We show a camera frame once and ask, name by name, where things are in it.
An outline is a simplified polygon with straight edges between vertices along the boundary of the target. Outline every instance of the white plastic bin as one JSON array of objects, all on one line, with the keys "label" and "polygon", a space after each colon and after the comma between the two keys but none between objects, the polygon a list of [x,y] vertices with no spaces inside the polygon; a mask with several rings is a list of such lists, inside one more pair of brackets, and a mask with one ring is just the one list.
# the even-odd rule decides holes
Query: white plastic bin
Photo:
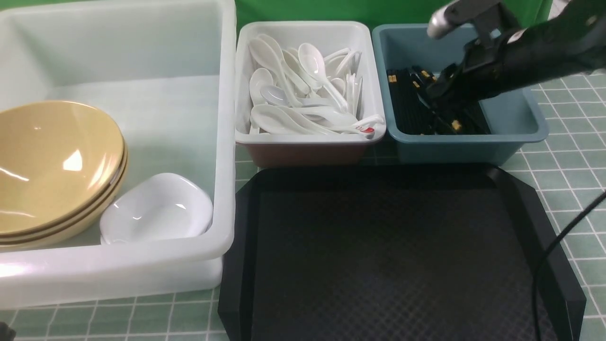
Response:
[{"label": "white plastic bin", "polygon": [[385,135],[385,125],[376,126],[371,140],[360,135],[249,135],[253,103],[248,82],[255,63],[248,42],[265,33],[283,49],[298,48],[304,42],[316,46],[327,56],[349,47],[362,52],[358,74],[362,75],[360,118],[380,115],[383,118],[381,89],[375,54],[368,27],[353,21],[276,21],[254,22],[240,31],[236,50],[236,142],[243,144],[259,167],[317,166],[357,163],[367,146]]},{"label": "white plastic bin", "polygon": [[122,129],[122,193],[174,172],[203,188],[196,238],[99,245],[99,227],[0,253],[0,308],[215,287],[233,240],[233,0],[106,0],[0,12],[0,110],[39,100],[99,107]]}]

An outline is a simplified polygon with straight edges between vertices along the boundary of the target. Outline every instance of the teal bin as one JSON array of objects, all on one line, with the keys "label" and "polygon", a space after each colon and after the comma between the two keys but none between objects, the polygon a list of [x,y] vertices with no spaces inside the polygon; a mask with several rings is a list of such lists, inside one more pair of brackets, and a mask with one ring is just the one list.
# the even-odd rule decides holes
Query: teal bin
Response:
[{"label": "teal bin", "polygon": [[491,163],[507,161],[526,143],[547,138],[548,127],[530,89],[481,101],[492,135],[407,135],[396,127],[387,70],[420,65],[434,73],[463,59],[463,46],[476,38],[472,26],[440,40],[427,36],[426,24],[381,25],[373,30],[387,130],[396,140],[401,163]]}]

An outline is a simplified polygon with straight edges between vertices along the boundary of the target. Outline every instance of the yellow bowl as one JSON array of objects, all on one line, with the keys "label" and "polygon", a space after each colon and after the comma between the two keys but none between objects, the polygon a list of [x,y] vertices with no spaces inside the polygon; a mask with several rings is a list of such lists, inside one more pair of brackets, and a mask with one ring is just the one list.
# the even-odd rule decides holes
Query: yellow bowl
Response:
[{"label": "yellow bowl", "polygon": [[111,194],[113,194],[113,193],[117,192],[117,190],[119,190],[119,186],[121,186],[120,181],[126,175],[127,168],[128,168],[128,149],[127,149],[126,144],[124,144],[124,157],[122,158],[122,163],[120,164],[120,167],[118,169],[118,172],[116,174],[114,181],[109,185],[109,187],[101,195],[99,195],[97,198],[95,198],[95,200],[93,201],[93,203],[90,206],[85,207],[83,210],[81,210],[77,214],[70,216],[66,220],[63,220],[56,225],[51,225],[46,229],[32,232],[29,234],[19,234],[19,235],[14,235],[14,236],[9,236],[9,237],[0,236],[0,247],[2,247],[3,245],[13,245],[13,244],[25,243],[28,241],[35,241],[38,239],[49,237],[55,233],[65,230],[65,229],[72,228],[77,222],[88,217],[92,212],[97,210],[97,208],[100,207],[102,203],[107,201],[107,198]]},{"label": "yellow bowl", "polygon": [[109,191],[107,196],[99,199],[98,205],[95,207],[92,206],[92,209],[88,214],[78,215],[77,217],[70,219],[64,229],[61,229],[60,231],[52,233],[46,237],[35,238],[33,240],[27,241],[20,241],[17,243],[0,243],[0,250],[11,251],[18,249],[40,248],[42,246],[48,246],[59,243],[60,241],[64,241],[84,232],[97,218],[101,216],[105,209],[107,209],[107,207],[114,201],[116,195],[120,191],[120,188],[124,184],[124,179],[126,179],[127,175],[127,169],[128,158],[126,159],[126,165],[124,167],[122,176],[116,182],[115,187],[111,191]]},{"label": "yellow bowl", "polygon": [[0,112],[0,235],[33,232],[88,206],[122,160],[118,125],[84,104]]}]

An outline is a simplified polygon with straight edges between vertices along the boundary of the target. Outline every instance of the black plastic tray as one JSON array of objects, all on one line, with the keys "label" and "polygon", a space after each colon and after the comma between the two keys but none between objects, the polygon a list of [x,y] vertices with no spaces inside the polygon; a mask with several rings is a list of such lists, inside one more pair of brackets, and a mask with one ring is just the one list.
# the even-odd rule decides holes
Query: black plastic tray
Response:
[{"label": "black plastic tray", "polygon": [[[534,340],[531,269],[555,234],[498,168],[264,170],[236,200],[232,341]],[[560,247],[540,288],[544,340],[578,340],[586,299]]]}]

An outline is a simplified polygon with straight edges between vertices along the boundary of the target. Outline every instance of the black cable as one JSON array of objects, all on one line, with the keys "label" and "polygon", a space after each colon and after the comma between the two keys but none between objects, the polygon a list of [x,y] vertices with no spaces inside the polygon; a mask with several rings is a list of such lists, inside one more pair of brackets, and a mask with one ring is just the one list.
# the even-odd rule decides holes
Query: black cable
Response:
[{"label": "black cable", "polygon": [[534,274],[532,276],[532,315],[534,318],[534,331],[536,333],[536,341],[541,341],[541,329],[539,327],[539,305],[538,305],[538,281],[539,281],[539,271],[541,270],[541,266],[547,260],[547,257],[551,254],[551,252],[558,246],[558,244],[566,237],[566,235],[581,221],[585,218],[594,208],[596,208],[599,204],[602,203],[606,199],[606,191],[600,194],[599,197],[595,198],[589,206],[587,206],[579,215],[577,215],[572,221],[566,226],[564,230],[556,237],[556,239],[547,246],[547,249],[541,255],[539,259],[539,263],[534,270]]}]

